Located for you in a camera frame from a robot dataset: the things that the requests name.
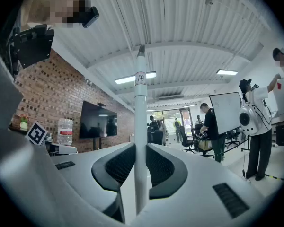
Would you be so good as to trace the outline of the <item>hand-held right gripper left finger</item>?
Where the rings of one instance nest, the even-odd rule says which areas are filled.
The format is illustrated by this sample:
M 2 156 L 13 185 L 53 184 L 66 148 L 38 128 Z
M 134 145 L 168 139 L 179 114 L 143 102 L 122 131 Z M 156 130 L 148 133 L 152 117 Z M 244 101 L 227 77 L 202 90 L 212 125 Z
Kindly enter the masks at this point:
M 52 157 L 23 135 L 0 130 L 0 184 L 13 204 L 34 223 L 123 223 L 121 184 L 112 191 L 98 178 L 105 163 L 133 144 Z

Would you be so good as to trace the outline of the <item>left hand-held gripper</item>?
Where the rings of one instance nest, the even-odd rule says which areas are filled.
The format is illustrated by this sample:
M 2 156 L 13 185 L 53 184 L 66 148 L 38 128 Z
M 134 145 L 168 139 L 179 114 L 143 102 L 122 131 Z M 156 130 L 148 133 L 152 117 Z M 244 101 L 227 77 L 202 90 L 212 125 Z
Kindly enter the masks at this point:
M 26 134 L 26 138 L 29 139 L 35 145 L 42 145 L 48 131 L 37 121 L 35 121 Z

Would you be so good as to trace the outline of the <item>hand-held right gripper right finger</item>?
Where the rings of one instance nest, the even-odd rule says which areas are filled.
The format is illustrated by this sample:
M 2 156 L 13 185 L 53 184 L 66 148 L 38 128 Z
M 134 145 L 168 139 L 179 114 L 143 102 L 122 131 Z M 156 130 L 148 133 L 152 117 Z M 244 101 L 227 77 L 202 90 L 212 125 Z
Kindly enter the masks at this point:
M 146 149 L 146 226 L 248 227 L 261 212 L 262 194 L 220 163 L 155 144 Z

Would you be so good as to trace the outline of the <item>white broom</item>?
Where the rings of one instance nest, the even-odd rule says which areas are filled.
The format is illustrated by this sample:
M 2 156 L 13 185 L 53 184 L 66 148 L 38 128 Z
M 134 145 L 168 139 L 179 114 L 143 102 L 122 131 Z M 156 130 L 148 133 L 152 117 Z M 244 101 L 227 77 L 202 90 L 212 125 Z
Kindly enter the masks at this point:
M 147 78 L 145 46 L 141 45 L 136 58 L 136 73 L 134 81 L 135 99 L 135 122 L 134 142 L 136 146 L 134 181 L 135 181 L 135 203 L 136 214 L 139 214 L 145 207 L 148 200 L 147 188 L 147 166 L 146 166 L 146 145 L 147 145 Z

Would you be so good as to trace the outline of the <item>potted plant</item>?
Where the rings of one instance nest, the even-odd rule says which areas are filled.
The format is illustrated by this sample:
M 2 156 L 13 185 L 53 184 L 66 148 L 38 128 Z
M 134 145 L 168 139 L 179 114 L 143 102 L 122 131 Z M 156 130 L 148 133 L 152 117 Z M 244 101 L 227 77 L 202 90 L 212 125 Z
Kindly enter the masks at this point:
M 20 115 L 20 129 L 27 131 L 28 130 L 28 121 L 29 117 L 26 114 Z

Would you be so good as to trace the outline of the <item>large clear water bottle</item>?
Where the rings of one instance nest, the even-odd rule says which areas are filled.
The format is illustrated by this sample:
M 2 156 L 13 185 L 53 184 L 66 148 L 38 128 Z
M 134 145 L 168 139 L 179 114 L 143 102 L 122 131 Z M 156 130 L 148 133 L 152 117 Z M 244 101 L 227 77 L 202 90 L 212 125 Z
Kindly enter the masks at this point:
M 60 145 L 70 146 L 72 144 L 73 120 L 60 118 L 58 121 L 57 141 Z

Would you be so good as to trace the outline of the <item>black television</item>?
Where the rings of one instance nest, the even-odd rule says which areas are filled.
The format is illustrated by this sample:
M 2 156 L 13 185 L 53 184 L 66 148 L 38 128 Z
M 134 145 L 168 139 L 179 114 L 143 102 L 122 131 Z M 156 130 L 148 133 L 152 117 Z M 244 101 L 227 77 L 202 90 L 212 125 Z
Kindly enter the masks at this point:
M 117 113 L 83 101 L 79 139 L 104 138 L 117 135 Z

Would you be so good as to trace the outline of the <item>person's gray shirt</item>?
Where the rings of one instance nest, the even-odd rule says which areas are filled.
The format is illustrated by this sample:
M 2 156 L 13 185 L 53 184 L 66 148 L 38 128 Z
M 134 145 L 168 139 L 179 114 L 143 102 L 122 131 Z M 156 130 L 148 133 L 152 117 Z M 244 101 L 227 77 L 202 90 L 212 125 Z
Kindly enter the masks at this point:
M 22 98 L 0 55 L 0 132 L 8 129 Z

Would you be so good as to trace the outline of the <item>black whiteboard stand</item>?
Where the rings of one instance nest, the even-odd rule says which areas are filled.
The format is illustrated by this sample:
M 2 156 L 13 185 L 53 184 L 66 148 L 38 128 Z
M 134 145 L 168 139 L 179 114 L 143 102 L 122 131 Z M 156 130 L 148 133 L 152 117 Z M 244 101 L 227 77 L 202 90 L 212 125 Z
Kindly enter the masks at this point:
M 239 132 L 241 135 L 241 144 L 243 144 L 243 148 L 241 148 L 241 152 L 243 151 L 250 151 L 249 149 L 249 136 L 244 134 L 243 129 L 240 127 Z

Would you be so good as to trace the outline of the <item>whiteboard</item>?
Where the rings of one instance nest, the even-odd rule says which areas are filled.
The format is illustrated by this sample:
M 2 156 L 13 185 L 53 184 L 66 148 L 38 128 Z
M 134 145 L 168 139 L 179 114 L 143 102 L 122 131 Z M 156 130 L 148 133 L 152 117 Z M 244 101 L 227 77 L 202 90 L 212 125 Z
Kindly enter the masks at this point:
M 241 99 L 238 92 L 209 95 L 209 98 L 215 113 L 219 135 L 240 127 Z

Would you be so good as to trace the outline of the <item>white round backpack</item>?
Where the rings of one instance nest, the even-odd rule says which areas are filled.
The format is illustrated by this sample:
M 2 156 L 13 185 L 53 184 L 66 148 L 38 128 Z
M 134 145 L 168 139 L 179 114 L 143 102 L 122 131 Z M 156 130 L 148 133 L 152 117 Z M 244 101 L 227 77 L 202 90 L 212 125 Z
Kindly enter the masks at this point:
M 260 129 L 260 122 L 256 107 L 248 102 L 239 111 L 239 121 L 245 135 L 255 135 Z

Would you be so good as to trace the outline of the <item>black chest-mounted device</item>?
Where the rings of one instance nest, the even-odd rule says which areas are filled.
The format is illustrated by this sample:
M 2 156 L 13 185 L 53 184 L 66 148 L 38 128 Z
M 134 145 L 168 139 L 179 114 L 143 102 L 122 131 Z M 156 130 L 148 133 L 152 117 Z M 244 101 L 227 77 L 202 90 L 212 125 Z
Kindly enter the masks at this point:
M 13 68 L 20 64 L 27 68 L 50 57 L 54 30 L 48 29 L 46 24 L 20 31 L 13 29 L 10 45 L 11 63 Z

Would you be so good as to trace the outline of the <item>ceiling air vent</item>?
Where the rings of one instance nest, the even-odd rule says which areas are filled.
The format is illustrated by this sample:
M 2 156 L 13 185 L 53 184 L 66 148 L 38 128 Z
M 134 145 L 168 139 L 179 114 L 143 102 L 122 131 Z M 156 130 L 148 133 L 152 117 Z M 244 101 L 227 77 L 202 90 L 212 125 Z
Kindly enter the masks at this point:
M 158 101 L 168 101 L 168 100 L 178 100 L 184 98 L 184 95 L 169 95 L 169 96 L 160 96 Z

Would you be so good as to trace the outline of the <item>black speaker box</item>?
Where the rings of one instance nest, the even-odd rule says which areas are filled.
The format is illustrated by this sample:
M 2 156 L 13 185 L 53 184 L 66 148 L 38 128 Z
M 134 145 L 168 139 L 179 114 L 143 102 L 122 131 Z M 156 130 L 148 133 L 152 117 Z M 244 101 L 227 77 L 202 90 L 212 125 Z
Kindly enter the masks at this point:
M 284 146 L 284 125 L 276 126 L 276 144 Z

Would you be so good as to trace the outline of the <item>long ceiling light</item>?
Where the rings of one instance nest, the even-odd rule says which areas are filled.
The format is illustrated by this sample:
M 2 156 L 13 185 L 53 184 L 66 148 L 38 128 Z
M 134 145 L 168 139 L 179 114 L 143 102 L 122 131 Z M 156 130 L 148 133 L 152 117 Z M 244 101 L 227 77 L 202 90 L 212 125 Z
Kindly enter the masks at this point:
M 118 85 L 129 82 L 135 82 L 135 84 L 146 84 L 147 79 L 152 79 L 155 78 L 156 76 L 157 76 L 156 71 L 150 71 L 150 72 L 139 71 L 135 75 L 116 79 L 115 83 Z
M 230 75 L 230 76 L 235 76 L 238 74 L 237 71 L 234 71 L 234 70 L 222 70 L 222 69 L 219 69 L 217 70 L 216 72 L 217 75 Z

